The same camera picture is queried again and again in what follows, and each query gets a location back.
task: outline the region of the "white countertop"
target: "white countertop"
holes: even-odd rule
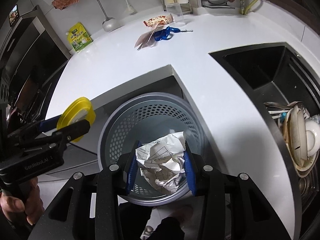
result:
[[[97,109],[171,71],[198,118],[205,123],[211,144],[217,146],[222,172],[231,175],[246,172],[293,238],[293,196],[281,153],[253,103],[208,53],[286,41],[318,74],[320,63],[294,36],[253,12],[249,17],[201,15],[186,19],[186,28],[193,29],[192,33],[176,33],[171,40],[160,41],[155,47],[141,51],[134,49],[134,44],[149,30],[142,23],[145,19],[96,39],[70,59],[54,91],[46,119],[61,114],[83,96]],[[122,85],[146,73],[149,80]]]

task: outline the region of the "seasoning packet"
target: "seasoning packet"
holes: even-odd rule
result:
[[[76,52],[81,51],[86,46],[88,46],[92,39],[85,31],[85,28],[81,23],[75,24],[67,33],[68,35],[68,41],[72,45],[72,47],[75,49]]]

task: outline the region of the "blue lanyard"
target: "blue lanyard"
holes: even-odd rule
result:
[[[169,37],[170,32],[180,33],[180,32],[193,32],[193,31],[187,31],[187,30],[182,31],[178,28],[172,28],[172,27],[168,26],[167,28],[160,30],[160,31],[157,31],[153,34],[155,41],[160,41],[160,40],[167,41],[167,40],[171,39],[172,37]]]

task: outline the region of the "hanging ladle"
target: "hanging ladle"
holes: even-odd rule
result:
[[[100,7],[101,7],[101,10],[103,11],[106,19],[102,22],[102,28],[104,29],[105,32],[111,32],[111,31],[114,31],[115,29],[119,28],[120,27],[120,24],[119,22],[112,18],[112,17],[108,17],[104,8],[102,7],[102,4],[100,3],[100,0],[97,0]]]

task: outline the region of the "human hand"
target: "human hand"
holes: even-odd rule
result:
[[[8,220],[11,221],[12,213],[25,212],[27,215],[27,221],[30,225],[35,224],[44,212],[43,202],[40,198],[40,189],[38,184],[38,178],[29,180],[31,190],[29,197],[24,204],[20,199],[12,196],[0,196],[0,206],[3,214]]]

